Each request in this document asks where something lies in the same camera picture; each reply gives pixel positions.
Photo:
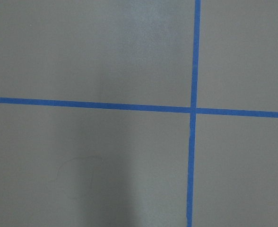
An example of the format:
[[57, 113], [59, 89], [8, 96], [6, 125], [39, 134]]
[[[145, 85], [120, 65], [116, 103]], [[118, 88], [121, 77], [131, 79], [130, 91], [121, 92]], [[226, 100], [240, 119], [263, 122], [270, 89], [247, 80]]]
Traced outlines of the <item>brown paper table cover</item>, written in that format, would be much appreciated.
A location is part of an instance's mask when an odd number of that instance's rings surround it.
[[278, 0], [0, 0], [0, 227], [278, 227]]

